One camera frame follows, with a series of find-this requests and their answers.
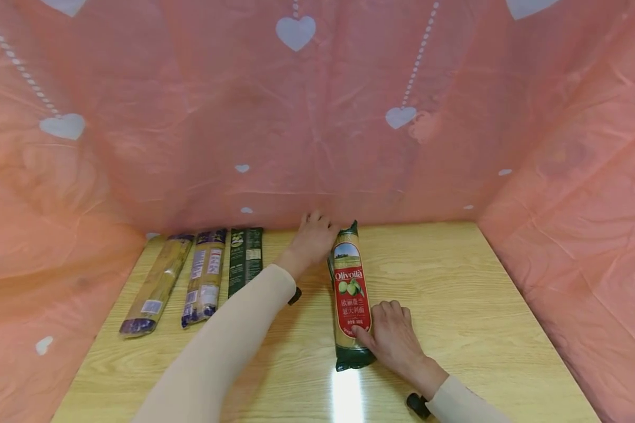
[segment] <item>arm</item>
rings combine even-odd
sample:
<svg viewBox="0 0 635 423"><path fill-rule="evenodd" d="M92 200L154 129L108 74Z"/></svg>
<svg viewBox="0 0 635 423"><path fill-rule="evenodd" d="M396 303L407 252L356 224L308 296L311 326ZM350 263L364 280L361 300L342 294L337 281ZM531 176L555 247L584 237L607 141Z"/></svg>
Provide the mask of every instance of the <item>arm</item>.
<svg viewBox="0 0 635 423"><path fill-rule="evenodd" d="M397 301L372 307L374 335L353 326L357 341L376 359L430 401L426 407L441 423L509 423L504 414L425 356L412 328L412 312Z"/></svg>
<svg viewBox="0 0 635 423"><path fill-rule="evenodd" d="M287 249L202 326L132 422L219 422L229 388L259 350L275 316L294 296L295 280L325 258L338 232L318 212L304 215Z"/></svg>
<svg viewBox="0 0 635 423"><path fill-rule="evenodd" d="M426 408L442 423L510 422L505 414L475 395L455 377L448 377L432 398L426 402Z"/></svg>

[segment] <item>red label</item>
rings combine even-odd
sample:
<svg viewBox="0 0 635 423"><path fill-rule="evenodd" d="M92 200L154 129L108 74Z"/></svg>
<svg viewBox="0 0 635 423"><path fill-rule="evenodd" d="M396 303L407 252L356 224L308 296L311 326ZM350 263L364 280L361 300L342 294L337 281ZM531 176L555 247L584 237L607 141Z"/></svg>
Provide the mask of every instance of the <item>red label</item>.
<svg viewBox="0 0 635 423"><path fill-rule="evenodd" d="M335 268L334 291L336 311L339 315L339 328L348 337L354 338L353 325L369 330L372 315L369 309L367 287L364 281L362 265Z"/></svg>

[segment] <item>person's right hand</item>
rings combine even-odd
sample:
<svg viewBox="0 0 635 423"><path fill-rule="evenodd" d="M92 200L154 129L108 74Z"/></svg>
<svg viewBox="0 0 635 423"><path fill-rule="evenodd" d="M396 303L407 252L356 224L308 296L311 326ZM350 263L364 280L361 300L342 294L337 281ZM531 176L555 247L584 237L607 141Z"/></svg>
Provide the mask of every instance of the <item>person's right hand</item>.
<svg viewBox="0 0 635 423"><path fill-rule="evenodd" d="M397 301L382 301L372 307L372 331L353 326L357 341L376 359L431 400L449 377L441 366L427 357L412 328L412 312Z"/></svg>

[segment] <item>hand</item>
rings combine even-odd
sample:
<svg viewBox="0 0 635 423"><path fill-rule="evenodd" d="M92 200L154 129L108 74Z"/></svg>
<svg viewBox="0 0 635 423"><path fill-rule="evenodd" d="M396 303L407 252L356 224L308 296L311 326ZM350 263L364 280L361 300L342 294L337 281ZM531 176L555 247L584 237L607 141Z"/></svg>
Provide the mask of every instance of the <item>hand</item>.
<svg viewBox="0 0 635 423"><path fill-rule="evenodd" d="M374 335L353 326L358 343L430 401L449 375L421 349L410 309L397 301L382 301L372 307L372 320Z"/></svg>
<svg viewBox="0 0 635 423"><path fill-rule="evenodd" d="M289 246L274 262L284 268L294 280L313 264L323 261L334 246L339 226L319 211L304 214L301 226Z"/></svg>

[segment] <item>pink backdrop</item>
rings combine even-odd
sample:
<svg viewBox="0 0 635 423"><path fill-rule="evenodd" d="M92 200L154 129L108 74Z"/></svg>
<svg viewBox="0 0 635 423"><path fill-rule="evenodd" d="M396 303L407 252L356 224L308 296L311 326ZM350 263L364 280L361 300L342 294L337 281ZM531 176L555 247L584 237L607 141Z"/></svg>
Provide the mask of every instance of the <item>pink backdrop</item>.
<svg viewBox="0 0 635 423"><path fill-rule="evenodd" d="M0 422L48 421L144 233L314 207L478 221L635 422L635 0L0 0Z"/></svg>

